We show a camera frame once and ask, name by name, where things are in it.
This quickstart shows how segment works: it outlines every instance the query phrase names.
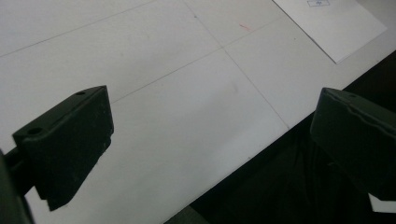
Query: black fabric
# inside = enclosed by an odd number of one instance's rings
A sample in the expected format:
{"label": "black fabric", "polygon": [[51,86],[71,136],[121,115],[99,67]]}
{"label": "black fabric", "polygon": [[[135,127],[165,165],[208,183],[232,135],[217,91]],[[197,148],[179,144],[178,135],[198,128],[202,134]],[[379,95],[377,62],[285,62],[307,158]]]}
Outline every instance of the black fabric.
{"label": "black fabric", "polygon": [[[396,111],[396,53],[351,84]],[[310,138],[312,115],[191,206],[216,223],[396,223],[372,211],[343,171]]]}

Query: white paper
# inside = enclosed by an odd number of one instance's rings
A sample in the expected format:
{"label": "white paper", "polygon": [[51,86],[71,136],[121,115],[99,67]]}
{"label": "white paper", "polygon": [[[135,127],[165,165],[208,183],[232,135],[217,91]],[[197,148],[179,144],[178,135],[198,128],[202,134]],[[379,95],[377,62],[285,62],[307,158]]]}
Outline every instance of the white paper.
{"label": "white paper", "polygon": [[387,30],[356,0],[274,0],[335,63]]}
{"label": "white paper", "polygon": [[396,202],[384,202],[369,194],[370,202],[374,212],[396,213]]}

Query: white table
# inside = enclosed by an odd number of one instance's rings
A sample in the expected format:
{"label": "white table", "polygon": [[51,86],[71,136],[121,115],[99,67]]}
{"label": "white table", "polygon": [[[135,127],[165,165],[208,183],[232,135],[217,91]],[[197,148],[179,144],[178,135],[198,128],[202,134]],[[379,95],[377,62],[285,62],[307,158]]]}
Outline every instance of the white table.
{"label": "white table", "polygon": [[76,91],[107,85],[112,145],[72,202],[36,223],[161,223],[396,50],[388,30],[334,64],[270,0],[0,2],[0,147]]}

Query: blue stamp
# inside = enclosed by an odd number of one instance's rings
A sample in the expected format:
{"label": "blue stamp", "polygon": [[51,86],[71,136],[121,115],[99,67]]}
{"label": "blue stamp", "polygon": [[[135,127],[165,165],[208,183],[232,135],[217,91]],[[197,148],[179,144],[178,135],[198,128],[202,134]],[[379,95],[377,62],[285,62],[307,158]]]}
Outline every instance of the blue stamp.
{"label": "blue stamp", "polygon": [[326,7],[330,5],[329,0],[309,0],[307,3],[310,7]]}

